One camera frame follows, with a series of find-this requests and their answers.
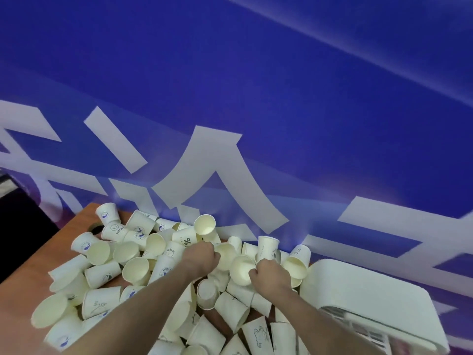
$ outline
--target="person's right arm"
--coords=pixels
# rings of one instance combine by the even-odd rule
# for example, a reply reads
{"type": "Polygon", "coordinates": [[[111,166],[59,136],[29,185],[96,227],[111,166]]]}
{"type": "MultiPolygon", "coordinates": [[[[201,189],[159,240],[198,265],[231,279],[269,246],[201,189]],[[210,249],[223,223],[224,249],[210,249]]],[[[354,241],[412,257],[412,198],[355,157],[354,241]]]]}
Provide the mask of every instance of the person's right arm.
{"type": "Polygon", "coordinates": [[[287,270],[275,260],[261,260],[249,275],[256,291],[284,314],[312,355],[384,354],[306,303],[292,290],[287,270]]]}

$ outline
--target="right hand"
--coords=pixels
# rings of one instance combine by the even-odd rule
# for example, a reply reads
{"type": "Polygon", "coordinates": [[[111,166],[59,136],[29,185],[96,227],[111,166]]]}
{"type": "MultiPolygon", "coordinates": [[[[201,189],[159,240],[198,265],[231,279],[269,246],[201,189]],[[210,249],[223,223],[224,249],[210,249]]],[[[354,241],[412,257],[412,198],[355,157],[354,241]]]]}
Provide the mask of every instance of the right hand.
{"type": "Polygon", "coordinates": [[[273,304],[278,296],[292,291],[289,272],[275,260],[262,259],[248,275],[258,294],[273,304]]]}

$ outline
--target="table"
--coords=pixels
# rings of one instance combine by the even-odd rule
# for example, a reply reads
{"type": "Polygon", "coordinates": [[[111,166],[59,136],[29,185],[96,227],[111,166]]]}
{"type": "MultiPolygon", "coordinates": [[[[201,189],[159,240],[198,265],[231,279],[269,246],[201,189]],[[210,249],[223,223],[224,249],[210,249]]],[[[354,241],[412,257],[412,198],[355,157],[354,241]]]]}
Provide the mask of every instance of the table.
{"type": "MultiPolygon", "coordinates": [[[[70,245],[79,234],[90,231],[100,220],[95,215],[99,205],[91,203],[57,232],[47,243],[23,263],[15,272],[0,284],[0,354],[2,355],[30,355],[38,354],[42,348],[43,339],[50,328],[35,329],[30,319],[36,306],[45,298],[52,295],[49,286],[52,279],[48,271],[77,256],[70,250],[70,245]]],[[[131,213],[119,212],[122,223],[126,223],[131,213]]],[[[108,282],[105,287],[128,286],[120,276],[108,282]]],[[[233,333],[215,309],[202,311],[198,314],[205,317],[227,338],[233,333]]],[[[247,321],[260,317],[256,310],[251,309],[247,321]]],[[[269,322],[274,322],[274,307],[271,310],[269,322]]],[[[241,340],[245,342],[242,330],[239,331],[241,340]]]]}

